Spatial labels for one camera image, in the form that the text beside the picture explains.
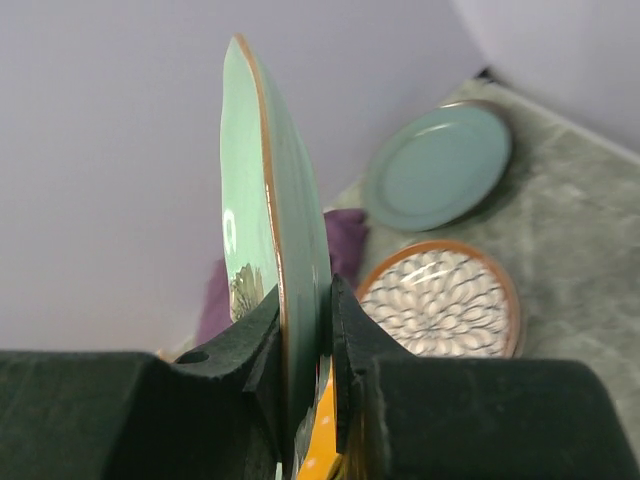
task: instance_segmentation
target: turquoise plate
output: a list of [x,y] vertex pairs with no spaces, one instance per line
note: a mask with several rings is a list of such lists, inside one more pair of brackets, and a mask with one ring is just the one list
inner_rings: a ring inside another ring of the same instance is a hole
[[438,108],[402,128],[376,153],[363,200],[379,223],[423,231],[468,212],[495,187],[511,133],[488,102]]
[[273,78],[241,35],[224,61],[220,166],[233,321],[279,289],[291,474],[306,455],[328,378],[322,319],[330,301],[329,249],[307,149]]

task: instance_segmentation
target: ceramic dish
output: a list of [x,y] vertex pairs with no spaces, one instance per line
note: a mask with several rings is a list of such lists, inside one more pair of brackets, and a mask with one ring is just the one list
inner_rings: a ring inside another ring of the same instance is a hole
[[438,108],[402,128],[374,156],[364,205],[378,222],[429,230],[483,200],[511,155],[511,132],[497,105],[466,101]]
[[220,164],[232,316],[241,321],[278,285],[285,428],[301,462],[329,372],[320,324],[331,286],[327,234],[307,150],[240,35],[224,61]]
[[392,255],[360,286],[358,298],[415,355],[512,357],[521,337],[520,306],[507,273],[453,240]]

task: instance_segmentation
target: white wall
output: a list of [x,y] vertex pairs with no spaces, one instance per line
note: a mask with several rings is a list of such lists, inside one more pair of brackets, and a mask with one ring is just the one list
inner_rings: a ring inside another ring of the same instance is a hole
[[2,2],[0,348],[156,349],[193,331],[222,252],[234,31],[280,82],[324,201],[483,66],[446,0]]
[[501,80],[640,152],[640,2],[454,2]]

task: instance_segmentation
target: purple cloth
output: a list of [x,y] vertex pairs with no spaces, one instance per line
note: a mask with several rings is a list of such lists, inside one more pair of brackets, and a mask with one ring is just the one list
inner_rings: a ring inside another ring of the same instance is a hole
[[[364,210],[359,208],[332,210],[324,214],[331,273],[340,274],[354,289],[358,284],[362,252],[369,233],[369,228],[364,223],[365,219]],[[209,280],[196,344],[200,345],[212,339],[229,326],[229,279],[224,259],[221,259],[215,263]]]

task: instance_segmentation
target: white and brown patterned plate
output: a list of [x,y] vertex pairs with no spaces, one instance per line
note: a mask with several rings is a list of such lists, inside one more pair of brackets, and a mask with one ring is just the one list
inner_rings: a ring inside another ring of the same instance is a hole
[[412,245],[358,289],[365,312],[415,355],[512,357],[521,337],[511,279],[479,250],[453,240]]

